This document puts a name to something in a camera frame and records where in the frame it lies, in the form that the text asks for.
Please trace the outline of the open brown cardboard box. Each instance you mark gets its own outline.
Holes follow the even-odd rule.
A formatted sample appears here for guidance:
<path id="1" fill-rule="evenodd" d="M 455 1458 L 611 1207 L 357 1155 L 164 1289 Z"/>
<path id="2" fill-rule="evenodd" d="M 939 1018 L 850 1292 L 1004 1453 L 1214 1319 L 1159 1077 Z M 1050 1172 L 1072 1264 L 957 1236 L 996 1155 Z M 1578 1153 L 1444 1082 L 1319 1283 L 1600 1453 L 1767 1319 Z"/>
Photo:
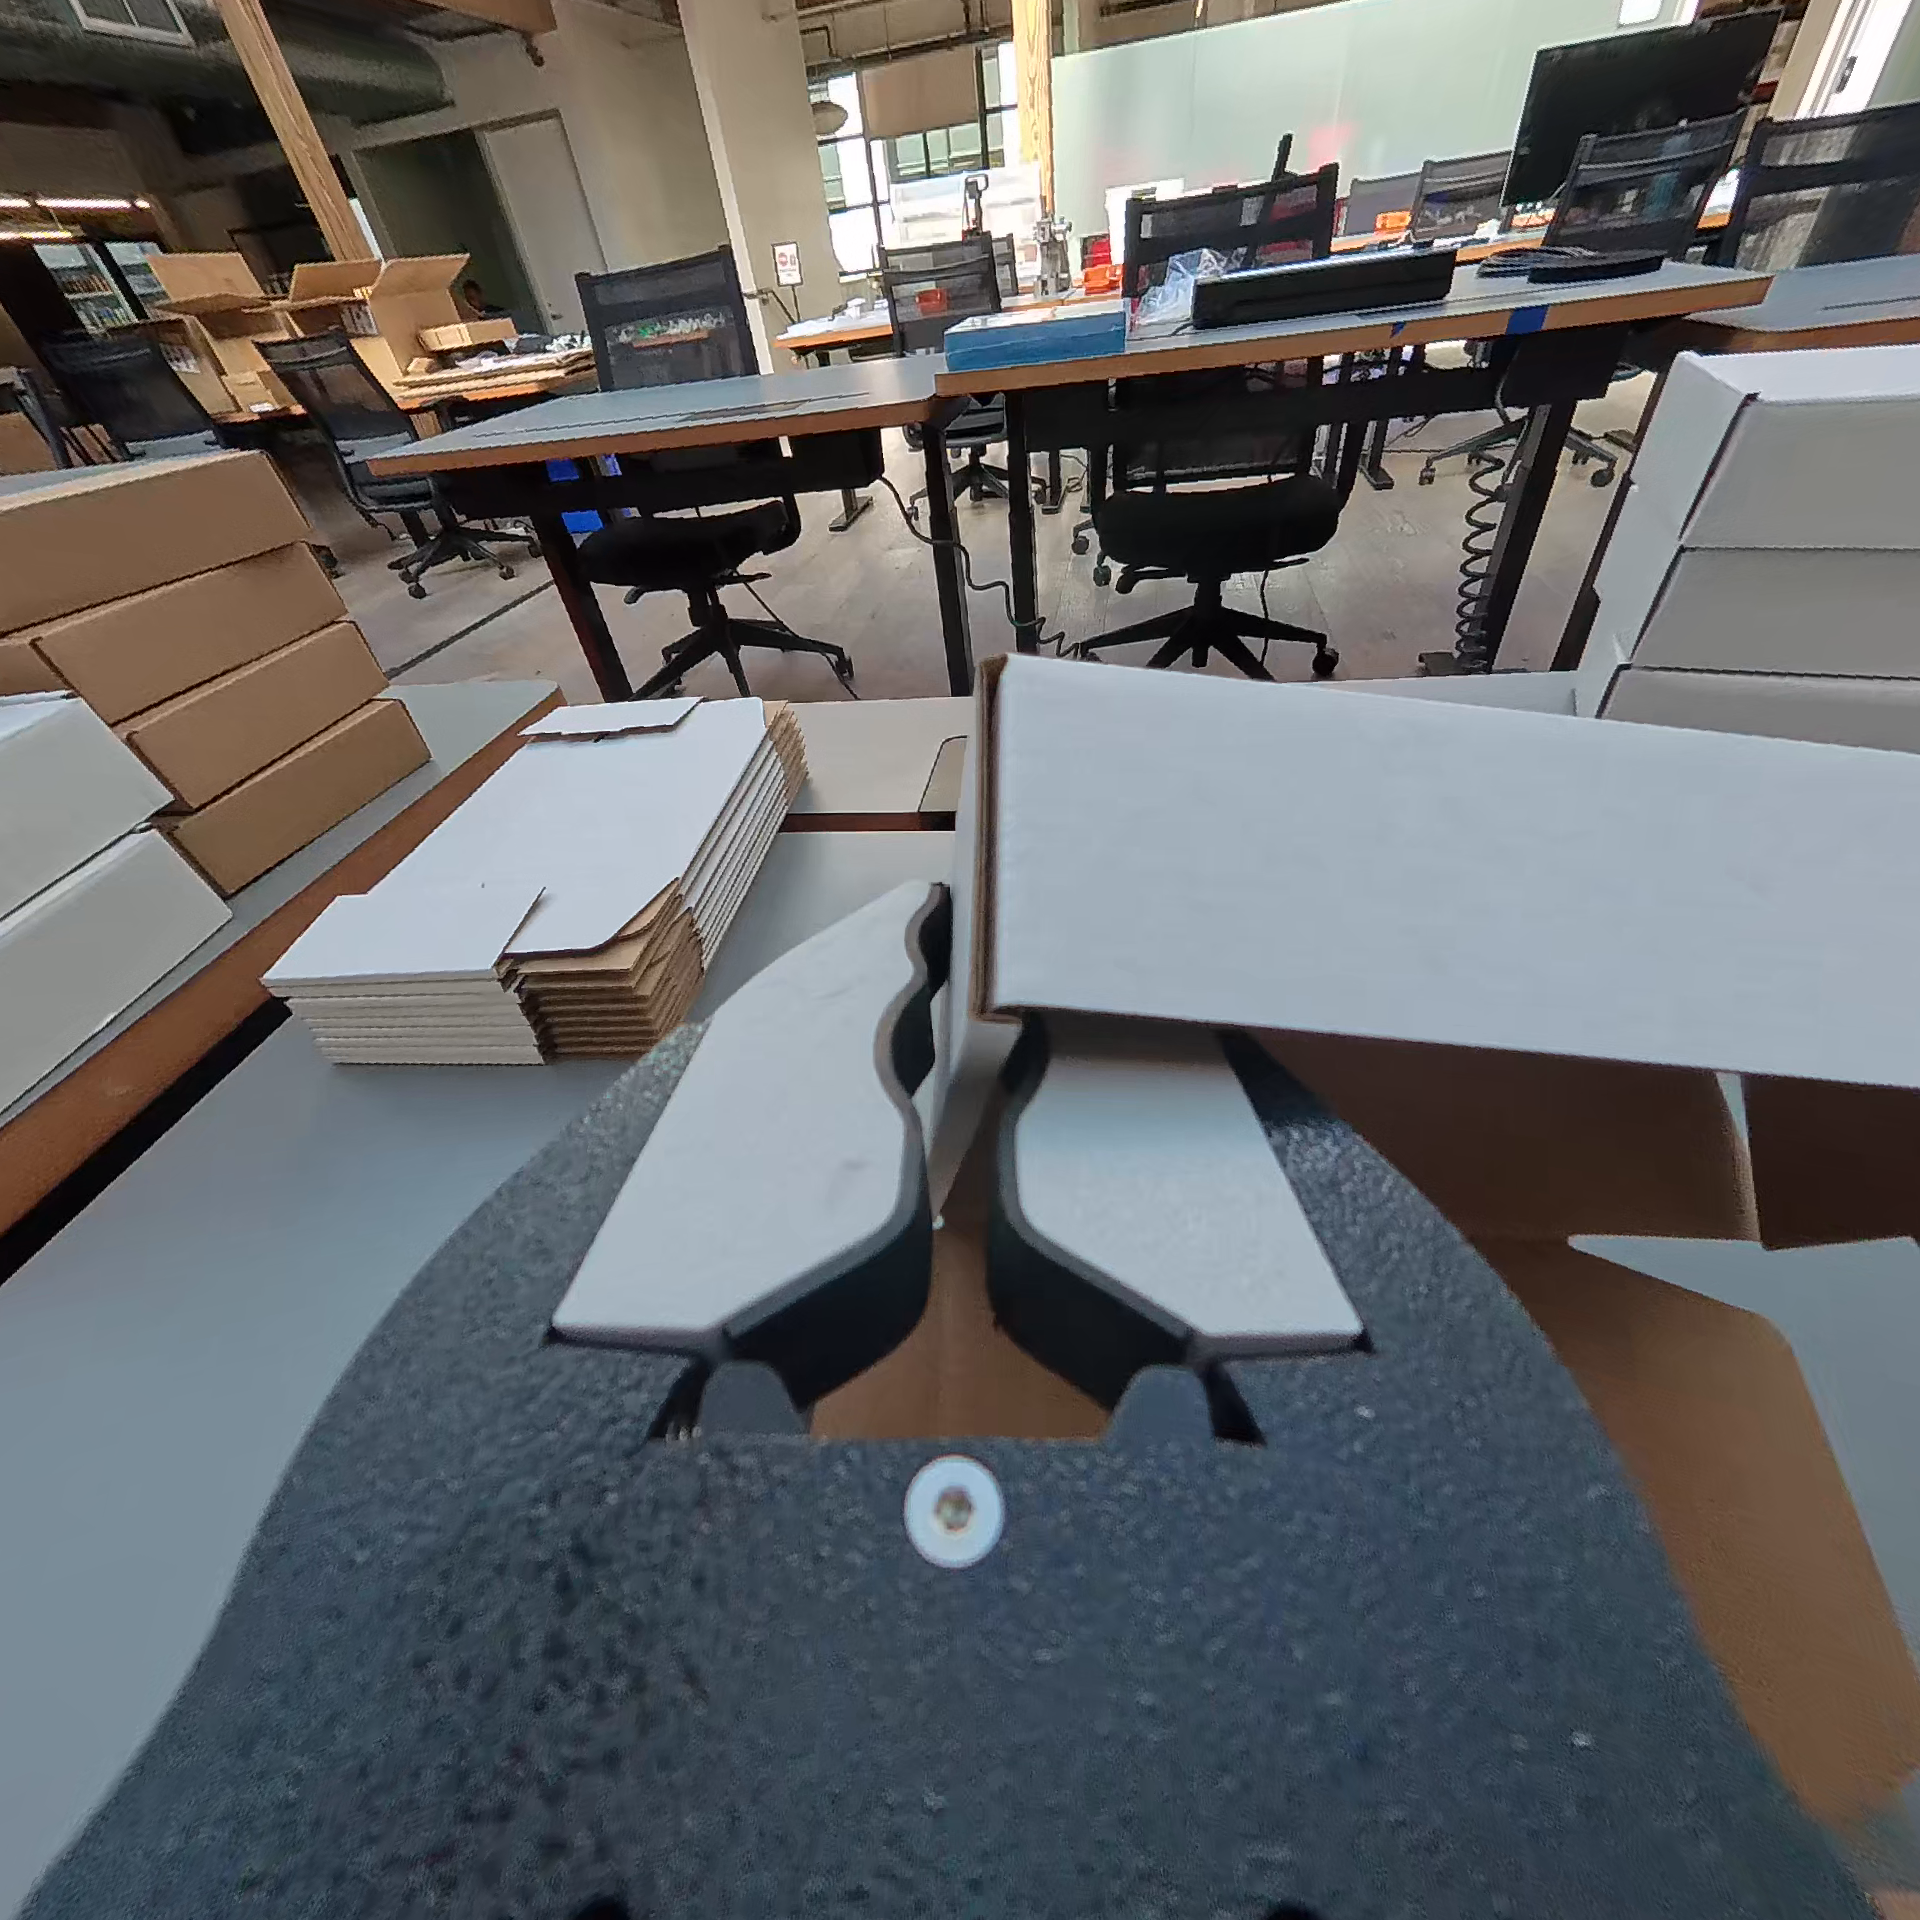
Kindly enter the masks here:
<path id="1" fill-rule="evenodd" d="M 237 340 L 288 335 L 283 312 L 237 251 L 161 251 L 148 272 L 161 288 L 148 297 L 155 321 L 194 321 Z"/>
<path id="2" fill-rule="evenodd" d="M 461 302 L 465 260 L 465 251 L 455 251 L 299 263 L 280 312 L 296 333 L 339 326 L 382 342 L 398 367 L 425 354 L 511 342 L 511 317 L 485 321 Z"/>

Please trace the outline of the white closed cardboard box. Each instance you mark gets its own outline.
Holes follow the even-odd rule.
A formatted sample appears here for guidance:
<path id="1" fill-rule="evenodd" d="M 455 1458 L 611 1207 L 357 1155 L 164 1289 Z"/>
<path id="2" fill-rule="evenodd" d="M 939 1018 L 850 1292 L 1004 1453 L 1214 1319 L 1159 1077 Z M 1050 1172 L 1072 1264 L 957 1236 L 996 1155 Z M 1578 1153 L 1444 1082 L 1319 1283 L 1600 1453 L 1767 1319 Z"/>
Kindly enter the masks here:
<path id="1" fill-rule="evenodd" d="M 3 916 L 142 828 L 168 786 L 66 692 L 3 700 Z"/>
<path id="2" fill-rule="evenodd" d="M 3 1108 L 229 924 L 155 828 L 122 836 L 3 916 Z"/>

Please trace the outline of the grey ventilation duct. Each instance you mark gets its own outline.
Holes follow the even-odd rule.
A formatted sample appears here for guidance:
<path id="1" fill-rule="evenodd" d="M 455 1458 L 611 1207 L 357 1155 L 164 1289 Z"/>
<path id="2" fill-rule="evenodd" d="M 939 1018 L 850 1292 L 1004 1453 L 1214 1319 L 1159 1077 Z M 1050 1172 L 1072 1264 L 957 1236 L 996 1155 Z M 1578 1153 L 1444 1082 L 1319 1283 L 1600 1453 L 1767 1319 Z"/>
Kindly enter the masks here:
<path id="1" fill-rule="evenodd" d="M 419 43 L 307 18 L 274 30 L 280 55 L 314 115 L 353 123 L 450 107 L 440 65 Z M 3 80 L 75 85 L 134 101 L 257 104 L 229 35 L 161 43 L 101 35 L 56 18 L 3 18 Z"/>

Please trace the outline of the frosted glass partition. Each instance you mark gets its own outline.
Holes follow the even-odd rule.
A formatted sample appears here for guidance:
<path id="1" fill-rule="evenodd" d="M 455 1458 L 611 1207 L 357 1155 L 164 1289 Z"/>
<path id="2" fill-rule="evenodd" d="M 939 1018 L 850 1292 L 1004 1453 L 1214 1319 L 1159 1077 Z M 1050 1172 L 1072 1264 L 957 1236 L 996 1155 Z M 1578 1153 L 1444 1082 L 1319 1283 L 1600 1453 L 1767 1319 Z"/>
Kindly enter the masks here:
<path id="1" fill-rule="evenodd" d="M 1665 22 L 1653 2 L 1325 2 L 1116 43 L 1050 65 L 1059 203 L 1149 180 L 1227 182 L 1293 163 L 1394 175 L 1511 145 L 1535 55 Z"/>

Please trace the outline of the wooden post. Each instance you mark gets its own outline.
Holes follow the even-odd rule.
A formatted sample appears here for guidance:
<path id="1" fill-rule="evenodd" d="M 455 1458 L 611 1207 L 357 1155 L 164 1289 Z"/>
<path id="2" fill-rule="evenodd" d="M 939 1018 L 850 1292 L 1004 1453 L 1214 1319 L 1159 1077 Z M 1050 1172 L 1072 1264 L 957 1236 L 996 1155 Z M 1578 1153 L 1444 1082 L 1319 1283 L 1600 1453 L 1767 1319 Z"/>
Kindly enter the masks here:
<path id="1" fill-rule="evenodd" d="M 310 107 L 304 104 L 265 5 L 216 2 L 216 12 L 222 16 L 222 30 L 274 127 L 280 153 L 296 175 L 304 203 L 323 235 L 327 255 L 334 260 L 372 260 L 374 249 L 358 214 L 353 211 L 349 196 L 341 194 L 334 157 L 327 153 Z"/>
<path id="2" fill-rule="evenodd" d="M 1009 2 L 1019 71 L 1021 157 L 1038 171 L 1038 203 L 1055 214 L 1050 2 Z"/>

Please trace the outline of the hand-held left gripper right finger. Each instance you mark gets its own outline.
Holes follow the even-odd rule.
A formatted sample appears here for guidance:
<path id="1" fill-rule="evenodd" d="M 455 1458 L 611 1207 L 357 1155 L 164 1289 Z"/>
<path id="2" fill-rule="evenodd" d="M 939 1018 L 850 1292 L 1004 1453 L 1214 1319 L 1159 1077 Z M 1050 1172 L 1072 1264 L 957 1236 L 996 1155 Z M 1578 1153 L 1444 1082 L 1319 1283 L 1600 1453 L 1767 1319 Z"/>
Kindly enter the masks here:
<path id="1" fill-rule="evenodd" d="M 1366 1350 L 1366 1322 L 1214 1030 L 1030 1018 L 1004 1063 L 987 1292 L 1114 1412 L 1149 1367 Z"/>

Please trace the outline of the long black device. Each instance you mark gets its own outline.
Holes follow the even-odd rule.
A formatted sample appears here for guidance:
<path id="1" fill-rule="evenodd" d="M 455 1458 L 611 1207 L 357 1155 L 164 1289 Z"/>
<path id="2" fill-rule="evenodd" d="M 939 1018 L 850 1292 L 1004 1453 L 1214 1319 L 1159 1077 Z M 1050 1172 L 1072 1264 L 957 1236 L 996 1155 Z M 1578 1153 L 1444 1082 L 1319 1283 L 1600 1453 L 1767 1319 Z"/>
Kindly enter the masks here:
<path id="1" fill-rule="evenodd" d="M 1189 322 L 1209 333 L 1440 302 L 1452 279 L 1455 249 L 1434 245 L 1205 272 L 1196 279 Z"/>

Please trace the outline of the stack of white folded boxes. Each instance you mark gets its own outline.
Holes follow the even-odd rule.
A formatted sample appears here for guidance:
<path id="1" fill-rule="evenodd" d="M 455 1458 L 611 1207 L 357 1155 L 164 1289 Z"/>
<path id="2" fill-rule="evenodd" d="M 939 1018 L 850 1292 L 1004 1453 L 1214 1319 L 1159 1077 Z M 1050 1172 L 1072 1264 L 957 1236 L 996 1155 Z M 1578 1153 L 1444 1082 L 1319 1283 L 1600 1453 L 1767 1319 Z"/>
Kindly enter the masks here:
<path id="1" fill-rule="evenodd" d="M 1673 362 L 1574 668 L 1585 719 L 1917 750 L 1917 348 Z"/>

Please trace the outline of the white door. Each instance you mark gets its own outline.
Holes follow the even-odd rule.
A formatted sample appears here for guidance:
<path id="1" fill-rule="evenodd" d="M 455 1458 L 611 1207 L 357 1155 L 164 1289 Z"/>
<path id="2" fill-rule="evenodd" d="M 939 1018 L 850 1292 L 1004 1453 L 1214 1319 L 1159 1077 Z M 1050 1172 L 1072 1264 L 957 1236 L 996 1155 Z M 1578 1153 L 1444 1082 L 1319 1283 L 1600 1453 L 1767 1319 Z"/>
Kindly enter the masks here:
<path id="1" fill-rule="evenodd" d="M 582 279 L 604 273 L 606 255 L 565 122 L 532 115 L 485 123 L 476 145 L 535 291 L 541 330 L 585 333 Z"/>

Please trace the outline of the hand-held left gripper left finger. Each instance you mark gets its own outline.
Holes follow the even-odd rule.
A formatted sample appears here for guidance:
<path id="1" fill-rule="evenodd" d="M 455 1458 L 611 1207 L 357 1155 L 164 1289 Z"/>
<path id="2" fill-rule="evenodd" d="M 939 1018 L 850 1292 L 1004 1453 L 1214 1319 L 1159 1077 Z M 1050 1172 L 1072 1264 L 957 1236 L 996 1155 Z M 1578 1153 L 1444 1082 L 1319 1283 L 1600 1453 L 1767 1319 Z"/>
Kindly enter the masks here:
<path id="1" fill-rule="evenodd" d="M 904 880 L 791 948 L 706 1026 L 550 1335 L 770 1367 L 799 1407 L 891 1354 L 931 1297 L 918 1092 L 951 890 Z"/>

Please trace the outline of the black keyboard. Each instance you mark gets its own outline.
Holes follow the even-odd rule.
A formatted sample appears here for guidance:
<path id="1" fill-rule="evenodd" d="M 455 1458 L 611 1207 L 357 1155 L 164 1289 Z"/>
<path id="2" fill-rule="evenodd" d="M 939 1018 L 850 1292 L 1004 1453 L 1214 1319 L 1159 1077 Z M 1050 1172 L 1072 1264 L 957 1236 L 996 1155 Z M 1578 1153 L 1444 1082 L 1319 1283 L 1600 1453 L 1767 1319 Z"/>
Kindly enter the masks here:
<path id="1" fill-rule="evenodd" d="M 1656 273 L 1669 263 L 1665 251 L 1592 251 L 1592 249 L 1502 249 L 1477 260 L 1479 279 L 1527 284 L 1592 284 Z"/>

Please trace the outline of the grey desk black legs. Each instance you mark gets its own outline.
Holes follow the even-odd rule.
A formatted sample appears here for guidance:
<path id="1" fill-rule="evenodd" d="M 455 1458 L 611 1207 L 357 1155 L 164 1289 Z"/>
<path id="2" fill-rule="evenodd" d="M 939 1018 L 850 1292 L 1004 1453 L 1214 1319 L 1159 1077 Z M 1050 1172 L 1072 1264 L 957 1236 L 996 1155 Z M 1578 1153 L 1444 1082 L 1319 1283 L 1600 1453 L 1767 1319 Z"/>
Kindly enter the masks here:
<path id="1" fill-rule="evenodd" d="M 799 497 L 881 481 L 881 432 L 918 429 L 939 464 L 957 398 L 937 355 L 794 375 L 739 375 L 550 398 L 493 421 L 393 443 L 374 476 L 426 476 L 474 519 L 522 519 L 548 563 L 604 702 L 683 689 L 701 664 L 747 692 L 743 649 L 825 658 L 855 694 L 850 654 L 777 617 L 739 617 L 722 588 L 799 539 Z M 679 594 L 690 634 L 629 683 L 596 588 Z"/>
<path id="2" fill-rule="evenodd" d="M 1917 255 L 1793 267 L 1759 302 L 1694 312 L 1675 340 L 1698 354 L 1913 345 Z"/>
<path id="3" fill-rule="evenodd" d="M 1445 658 L 1488 674 L 1517 600 L 1553 474 L 1579 402 L 1606 393 L 1639 330 L 1694 312 L 1759 302 L 1774 273 L 1669 260 L 1656 273 L 1592 284 L 1527 284 L 1455 267 L 1440 302 L 1341 312 L 1277 326 L 1133 333 L 1116 355 L 951 372 L 937 394 L 1003 398 L 1009 474 L 1029 476 L 1035 452 L 1085 452 L 1102 481 L 1126 441 L 1205 441 L 1308 432 L 1311 469 L 1341 508 L 1354 485 L 1360 429 L 1397 418 L 1452 418 L 1507 409 L 1520 443 L 1496 483 L 1485 571 Z"/>

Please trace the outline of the stack of flat cardboard sheets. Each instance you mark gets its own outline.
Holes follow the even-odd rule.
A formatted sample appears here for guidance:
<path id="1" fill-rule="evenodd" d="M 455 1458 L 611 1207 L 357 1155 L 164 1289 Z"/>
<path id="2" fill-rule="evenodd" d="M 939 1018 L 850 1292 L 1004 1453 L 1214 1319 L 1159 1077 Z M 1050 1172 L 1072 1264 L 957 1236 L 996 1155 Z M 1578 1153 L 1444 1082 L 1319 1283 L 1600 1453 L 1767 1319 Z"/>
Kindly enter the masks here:
<path id="1" fill-rule="evenodd" d="M 788 702 L 555 707 L 265 993 L 335 1063 L 634 1062 L 691 1012 L 804 779 Z"/>

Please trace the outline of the white cardboard mailer box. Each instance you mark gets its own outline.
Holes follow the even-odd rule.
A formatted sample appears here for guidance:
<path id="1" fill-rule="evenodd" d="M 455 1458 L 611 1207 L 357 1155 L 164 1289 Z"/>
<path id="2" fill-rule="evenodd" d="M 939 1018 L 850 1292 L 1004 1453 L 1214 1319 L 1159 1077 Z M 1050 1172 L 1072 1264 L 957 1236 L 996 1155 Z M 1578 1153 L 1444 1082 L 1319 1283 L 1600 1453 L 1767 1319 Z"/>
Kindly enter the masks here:
<path id="1" fill-rule="evenodd" d="M 998 658 L 799 707 L 808 828 L 945 828 L 931 1186 L 996 1118 L 996 855 L 1047 1017 L 1257 1017 L 1597 1405 L 1739 1712 L 1917 1896 L 1917 757 Z"/>

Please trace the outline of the blue flat box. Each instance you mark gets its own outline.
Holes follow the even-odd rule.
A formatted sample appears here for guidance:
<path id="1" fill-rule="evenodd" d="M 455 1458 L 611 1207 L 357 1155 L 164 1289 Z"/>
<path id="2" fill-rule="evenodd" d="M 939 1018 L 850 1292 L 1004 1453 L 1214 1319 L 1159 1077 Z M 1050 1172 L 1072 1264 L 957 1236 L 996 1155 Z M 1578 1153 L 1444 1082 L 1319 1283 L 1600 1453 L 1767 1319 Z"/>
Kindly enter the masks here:
<path id="1" fill-rule="evenodd" d="M 943 335 L 951 372 L 993 372 L 1116 355 L 1126 345 L 1129 302 L 1055 300 L 959 321 Z"/>

